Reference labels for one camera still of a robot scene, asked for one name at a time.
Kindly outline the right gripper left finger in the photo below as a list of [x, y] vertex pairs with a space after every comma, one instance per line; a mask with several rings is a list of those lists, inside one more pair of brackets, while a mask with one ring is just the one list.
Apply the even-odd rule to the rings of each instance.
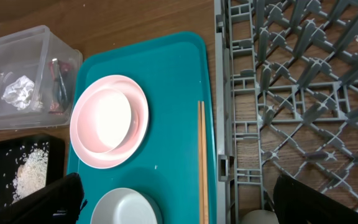
[[76, 223], [88, 203], [76, 172], [0, 211], [0, 224]]

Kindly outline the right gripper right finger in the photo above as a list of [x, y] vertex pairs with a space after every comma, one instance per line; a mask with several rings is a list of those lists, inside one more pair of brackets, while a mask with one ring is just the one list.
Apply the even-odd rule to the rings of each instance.
[[288, 175], [273, 190], [279, 224], [358, 224], [358, 213]]

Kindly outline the white paper cup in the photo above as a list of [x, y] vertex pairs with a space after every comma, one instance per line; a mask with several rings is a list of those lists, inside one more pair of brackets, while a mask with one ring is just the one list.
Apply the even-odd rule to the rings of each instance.
[[274, 212], [268, 210], [254, 210], [245, 215], [240, 224], [279, 224]]

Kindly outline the rice and food scraps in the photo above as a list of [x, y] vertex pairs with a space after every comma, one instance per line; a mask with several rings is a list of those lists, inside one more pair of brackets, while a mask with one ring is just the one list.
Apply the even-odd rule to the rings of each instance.
[[46, 186], [49, 142], [0, 150], [0, 211]]

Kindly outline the grey bowl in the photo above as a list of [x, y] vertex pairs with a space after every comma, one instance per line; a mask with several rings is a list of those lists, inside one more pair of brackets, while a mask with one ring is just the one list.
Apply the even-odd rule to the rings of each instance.
[[163, 216], [155, 200], [129, 188], [118, 188], [97, 202], [91, 224], [162, 224]]

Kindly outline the wooden chopstick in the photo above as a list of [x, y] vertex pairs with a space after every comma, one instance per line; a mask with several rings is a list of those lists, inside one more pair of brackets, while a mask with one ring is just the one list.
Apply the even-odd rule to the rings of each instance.
[[201, 157], [201, 180], [202, 180], [202, 210], [203, 223], [209, 223], [209, 195], [208, 195], [208, 160], [207, 160], [207, 138], [206, 138], [206, 116], [205, 104], [200, 101], [200, 157]]
[[199, 180], [199, 224], [204, 223], [203, 206], [203, 162], [202, 162], [202, 140], [201, 140], [201, 103], [198, 101], [198, 180]]

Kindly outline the pink bowl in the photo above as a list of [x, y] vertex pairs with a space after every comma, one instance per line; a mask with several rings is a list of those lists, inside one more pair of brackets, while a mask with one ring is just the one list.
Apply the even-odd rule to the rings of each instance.
[[70, 138], [78, 151], [105, 154], [120, 146], [133, 124], [128, 97], [115, 88], [85, 90], [71, 117]]

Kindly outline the red snack wrapper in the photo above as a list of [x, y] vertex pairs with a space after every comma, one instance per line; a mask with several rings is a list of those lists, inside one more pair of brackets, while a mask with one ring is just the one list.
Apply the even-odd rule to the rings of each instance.
[[48, 64], [53, 79], [52, 102], [50, 105], [50, 114], [63, 114], [71, 103], [70, 81], [73, 67], [66, 62], [53, 58]]

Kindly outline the pink plate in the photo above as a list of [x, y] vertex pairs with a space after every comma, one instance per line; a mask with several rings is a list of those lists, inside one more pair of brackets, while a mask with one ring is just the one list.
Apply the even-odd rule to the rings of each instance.
[[110, 75], [92, 83], [78, 98], [70, 121], [74, 152], [97, 169], [116, 167], [141, 145], [149, 124], [149, 106], [131, 78]]

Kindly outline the white napkin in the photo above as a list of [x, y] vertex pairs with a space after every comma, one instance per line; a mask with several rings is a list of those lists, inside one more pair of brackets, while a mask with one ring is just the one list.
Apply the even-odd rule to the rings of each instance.
[[24, 110], [31, 103], [34, 88], [35, 83], [23, 75], [5, 88], [1, 99], [19, 111]]

